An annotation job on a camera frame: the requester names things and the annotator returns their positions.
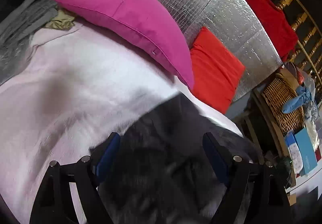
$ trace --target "metal screw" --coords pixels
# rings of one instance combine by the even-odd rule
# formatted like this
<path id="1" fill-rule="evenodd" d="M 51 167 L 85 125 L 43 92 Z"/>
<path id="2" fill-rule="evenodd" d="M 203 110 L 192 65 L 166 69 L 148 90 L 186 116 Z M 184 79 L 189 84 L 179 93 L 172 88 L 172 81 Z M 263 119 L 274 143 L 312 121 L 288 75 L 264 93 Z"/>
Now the metal screw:
<path id="1" fill-rule="evenodd" d="M 81 161 L 82 162 L 88 162 L 90 159 L 91 159 L 91 157 L 86 155 L 86 156 L 81 158 Z"/>
<path id="2" fill-rule="evenodd" d="M 57 164 L 57 161 L 51 161 L 51 162 L 49 163 L 49 166 L 54 167 L 56 164 Z"/>
<path id="3" fill-rule="evenodd" d="M 273 167 L 273 163 L 271 163 L 270 161 L 266 162 L 266 166 L 268 166 L 269 168 Z"/>
<path id="4" fill-rule="evenodd" d="M 234 161 L 241 162 L 242 161 L 241 156 L 238 156 L 238 155 L 234 156 Z"/>

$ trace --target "reflective foil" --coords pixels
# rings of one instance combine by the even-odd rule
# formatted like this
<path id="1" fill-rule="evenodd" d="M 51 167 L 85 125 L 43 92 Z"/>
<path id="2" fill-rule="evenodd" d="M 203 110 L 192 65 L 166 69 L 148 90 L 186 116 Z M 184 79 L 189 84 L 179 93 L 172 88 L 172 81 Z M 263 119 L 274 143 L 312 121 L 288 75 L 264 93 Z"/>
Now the reflective foil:
<path id="1" fill-rule="evenodd" d="M 282 65 L 270 38 L 245 0 L 159 1 L 178 23 L 189 47 L 201 27 L 206 26 L 246 67 L 233 101 Z"/>

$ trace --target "red pillow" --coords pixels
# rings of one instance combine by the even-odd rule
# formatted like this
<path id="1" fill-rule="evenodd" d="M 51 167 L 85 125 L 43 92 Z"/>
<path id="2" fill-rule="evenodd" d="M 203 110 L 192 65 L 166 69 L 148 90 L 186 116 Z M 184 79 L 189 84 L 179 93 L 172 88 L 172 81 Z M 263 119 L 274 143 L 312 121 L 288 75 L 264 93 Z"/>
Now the red pillow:
<path id="1" fill-rule="evenodd" d="M 297 43 L 298 37 L 286 21 L 283 11 L 271 0 L 246 0 L 263 25 L 282 61 Z"/>
<path id="2" fill-rule="evenodd" d="M 197 35 L 190 54 L 194 72 L 192 94 L 224 114 L 245 67 L 206 27 Z"/>

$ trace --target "wicker basket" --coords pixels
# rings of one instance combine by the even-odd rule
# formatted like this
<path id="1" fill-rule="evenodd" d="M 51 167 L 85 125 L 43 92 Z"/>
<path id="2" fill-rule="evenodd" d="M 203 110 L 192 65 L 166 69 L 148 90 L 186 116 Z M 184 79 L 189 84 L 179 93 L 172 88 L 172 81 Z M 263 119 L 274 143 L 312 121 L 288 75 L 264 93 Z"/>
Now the wicker basket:
<path id="1" fill-rule="evenodd" d="M 289 114 L 282 113 L 283 105 L 288 100 L 297 97 L 296 92 L 283 75 L 277 73 L 276 78 L 262 92 L 262 96 L 272 111 L 283 135 L 291 129 L 294 129 L 294 133 L 297 133 L 304 128 L 304 111 L 302 106 Z"/>

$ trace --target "beige cloth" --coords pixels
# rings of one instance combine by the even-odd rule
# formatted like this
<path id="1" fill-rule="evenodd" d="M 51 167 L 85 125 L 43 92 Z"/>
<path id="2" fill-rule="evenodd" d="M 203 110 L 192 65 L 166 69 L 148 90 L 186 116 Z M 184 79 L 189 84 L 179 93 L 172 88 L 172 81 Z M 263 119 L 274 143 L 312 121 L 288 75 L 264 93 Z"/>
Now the beige cloth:
<path id="1" fill-rule="evenodd" d="M 296 90 L 296 88 L 299 86 L 297 79 L 287 70 L 286 68 L 283 68 L 281 70 L 281 74 L 284 76 L 284 78 L 289 82 L 293 90 Z"/>
<path id="2" fill-rule="evenodd" d="M 57 16 L 52 18 L 48 23 L 46 23 L 45 28 L 51 28 L 56 30 L 69 30 L 74 26 L 74 19 L 76 14 L 67 11 L 65 9 L 59 9 Z"/>

